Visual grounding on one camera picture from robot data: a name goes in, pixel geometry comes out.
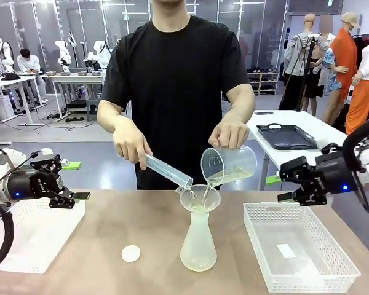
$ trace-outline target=ceiling light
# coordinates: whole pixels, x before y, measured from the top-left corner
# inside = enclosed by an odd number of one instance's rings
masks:
[[[122,12],[122,14],[148,14],[147,12]]]
[[[234,5],[236,4],[264,4],[265,2],[264,1],[260,1],[260,2],[235,2]]]
[[[104,5],[108,5],[108,6],[113,6],[113,5],[120,5],[120,6],[131,6],[131,5],[135,5],[134,3],[104,3]]]

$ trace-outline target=black tray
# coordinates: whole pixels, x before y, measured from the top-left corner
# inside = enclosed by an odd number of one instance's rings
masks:
[[[274,149],[318,149],[314,138],[298,126],[272,123],[257,128]]]

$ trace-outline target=white paper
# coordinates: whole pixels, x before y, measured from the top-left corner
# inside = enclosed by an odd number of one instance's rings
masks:
[[[296,257],[293,250],[290,248],[288,244],[276,245],[279,251],[282,253],[284,258],[294,258]]]

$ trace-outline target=light blue dress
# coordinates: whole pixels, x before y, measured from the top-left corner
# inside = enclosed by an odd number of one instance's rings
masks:
[[[322,64],[324,67],[330,69],[331,65],[338,66],[336,63],[335,54],[333,54],[333,51],[331,48],[328,49],[328,51],[325,53],[324,59]],[[336,75],[335,71],[330,71],[330,75],[328,77],[328,85],[327,85],[327,92],[331,92],[334,90],[338,90],[342,88],[342,83],[338,81],[338,76]]]

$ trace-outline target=man's left hand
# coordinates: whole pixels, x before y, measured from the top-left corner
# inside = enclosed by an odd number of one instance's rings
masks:
[[[249,132],[249,128],[241,121],[223,118],[210,135],[209,143],[214,148],[239,149]]]

